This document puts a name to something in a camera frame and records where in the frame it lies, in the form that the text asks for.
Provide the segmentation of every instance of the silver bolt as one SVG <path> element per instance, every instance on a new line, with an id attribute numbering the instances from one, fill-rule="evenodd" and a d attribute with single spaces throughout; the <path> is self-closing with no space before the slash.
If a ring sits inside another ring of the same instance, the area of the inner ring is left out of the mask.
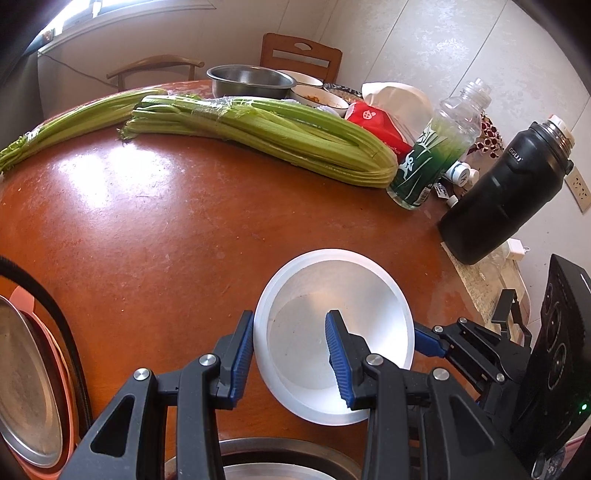
<path id="1" fill-rule="evenodd" d="M 384 363 L 384 357 L 378 355 L 377 353 L 370 353 L 367 357 L 365 357 L 365 361 L 370 365 L 377 367 Z"/>
<path id="2" fill-rule="evenodd" d="M 138 368 L 134 372 L 134 378 L 139 382 L 141 382 L 142 380 L 145 380 L 149 376 L 150 376 L 150 371 L 147 368 Z"/>
<path id="3" fill-rule="evenodd" d="M 433 376 L 435 380 L 447 380 L 449 378 L 449 372 L 444 368 L 436 368 L 433 370 Z"/>
<path id="4" fill-rule="evenodd" d="M 204 367 L 208 367 L 209 365 L 213 365 L 217 362 L 217 357 L 212 353 L 206 353 L 199 358 L 199 363 L 202 364 Z"/>

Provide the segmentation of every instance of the red bag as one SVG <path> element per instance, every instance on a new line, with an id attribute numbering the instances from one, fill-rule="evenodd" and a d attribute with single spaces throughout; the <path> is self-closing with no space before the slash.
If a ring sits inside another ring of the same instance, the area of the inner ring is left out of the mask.
<path id="1" fill-rule="evenodd" d="M 379 108 L 369 106 L 364 102 L 355 102 L 347 110 L 345 120 L 373 133 L 396 153 L 399 163 L 413 149 L 412 145 L 408 145 L 404 141 L 402 135 L 390 120 L 389 115 Z"/>

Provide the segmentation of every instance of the black water bottle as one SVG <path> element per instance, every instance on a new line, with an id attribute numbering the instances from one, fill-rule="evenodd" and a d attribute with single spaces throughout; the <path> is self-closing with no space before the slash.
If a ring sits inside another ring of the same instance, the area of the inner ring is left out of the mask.
<path id="1" fill-rule="evenodd" d="M 516 233 L 560 191 L 574 166 L 573 146 L 573 135 L 555 115 L 519 132 L 437 225 L 452 254 L 472 265 Z"/>

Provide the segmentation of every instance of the wooden table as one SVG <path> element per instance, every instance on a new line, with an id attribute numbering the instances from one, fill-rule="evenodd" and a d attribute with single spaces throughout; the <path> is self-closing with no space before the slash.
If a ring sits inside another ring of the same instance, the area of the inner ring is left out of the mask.
<path id="1" fill-rule="evenodd" d="M 211 94 L 208 83 L 167 86 Z M 415 212 L 383 190 L 353 187 L 228 142 L 115 128 L 24 161 L 0 193 L 0 253 L 54 296 L 68 318 L 94 415 L 138 367 L 183 367 L 231 333 L 292 258 L 343 248 L 383 266 L 413 318 L 479 318 L 440 246 L 444 202 Z M 12 290 L 0 283 L 0 293 Z M 416 354 L 413 368 L 447 362 Z M 281 436 L 361 463 L 366 424 L 325 427 L 284 409 L 253 363 L 244 399 L 218 414 L 221 439 Z M 174 455 L 174 425 L 166 457 Z"/>

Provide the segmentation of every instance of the electrical outlet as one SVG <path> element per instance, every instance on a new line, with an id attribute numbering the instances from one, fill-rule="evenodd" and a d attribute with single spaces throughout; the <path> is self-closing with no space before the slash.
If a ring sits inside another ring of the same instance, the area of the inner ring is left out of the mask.
<path id="1" fill-rule="evenodd" d="M 583 180 L 579 169 L 577 167 L 573 168 L 573 171 L 565 177 L 564 181 L 569 186 L 581 212 L 585 213 L 589 206 L 591 206 L 591 192 Z"/>

